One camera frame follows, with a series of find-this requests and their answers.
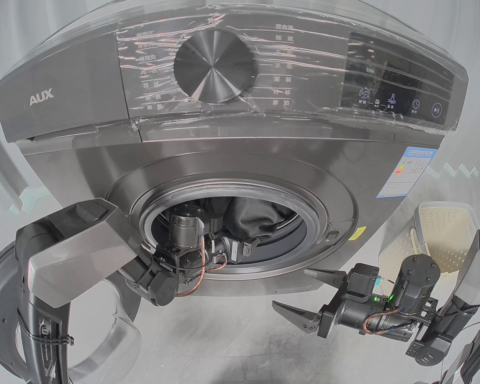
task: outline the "rotary knob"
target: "rotary knob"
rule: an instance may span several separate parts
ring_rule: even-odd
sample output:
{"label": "rotary knob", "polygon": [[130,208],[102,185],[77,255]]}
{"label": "rotary knob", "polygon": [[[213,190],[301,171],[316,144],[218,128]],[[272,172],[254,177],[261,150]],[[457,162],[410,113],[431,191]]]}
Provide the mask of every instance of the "rotary knob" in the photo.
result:
{"label": "rotary knob", "polygon": [[250,88],[253,55],[234,34],[209,29],[181,45],[173,71],[187,95],[205,103],[222,103]]}

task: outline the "qr code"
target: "qr code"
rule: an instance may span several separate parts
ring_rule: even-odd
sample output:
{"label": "qr code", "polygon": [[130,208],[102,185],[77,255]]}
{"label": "qr code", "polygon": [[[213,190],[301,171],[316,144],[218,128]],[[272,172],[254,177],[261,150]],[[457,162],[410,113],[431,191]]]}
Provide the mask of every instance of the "qr code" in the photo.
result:
{"label": "qr code", "polygon": [[419,175],[427,167],[428,161],[416,161],[413,168],[408,173],[409,175]]}

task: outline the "aux logo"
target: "aux logo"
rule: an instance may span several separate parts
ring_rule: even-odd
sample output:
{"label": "aux logo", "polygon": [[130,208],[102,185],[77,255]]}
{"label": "aux logo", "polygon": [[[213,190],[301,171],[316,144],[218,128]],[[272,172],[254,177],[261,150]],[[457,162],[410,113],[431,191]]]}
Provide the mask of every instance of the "aux logo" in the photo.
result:
{"label": "aux logo", "polygon": [[32,104],[41,103],[42,101],[53,98],[53,95],[51,92],[52,92],[52,89],[50,88],[49,90],[43,91],[40,95],[37,94],[36,97],[35,95],[31,96],[30,106],[32,106]]}

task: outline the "beige basket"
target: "beige basket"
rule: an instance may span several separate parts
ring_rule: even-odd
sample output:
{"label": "beige basket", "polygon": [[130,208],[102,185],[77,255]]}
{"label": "beige basket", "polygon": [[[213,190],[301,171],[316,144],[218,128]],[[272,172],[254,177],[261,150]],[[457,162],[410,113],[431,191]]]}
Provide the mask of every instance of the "beige basket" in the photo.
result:
{"label": "beige basket", "polygon": [[478,228],[475,213],[468,204],[420,204],[397,238],[378,256],[383,294],[391,293],[403,259],[413,254],[432,257],[443,275],[457,272]]}

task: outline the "play pause button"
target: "play pause button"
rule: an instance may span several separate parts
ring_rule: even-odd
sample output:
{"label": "play pause button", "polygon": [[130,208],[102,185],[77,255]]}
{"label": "play pause button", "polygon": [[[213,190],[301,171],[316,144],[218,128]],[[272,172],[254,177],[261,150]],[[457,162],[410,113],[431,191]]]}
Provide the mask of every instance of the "play pause button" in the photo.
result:
{"label": "play pause button", "polygon": [[437,118],[442,114],[442,104],[435,103],[432,107],[432,116]]}

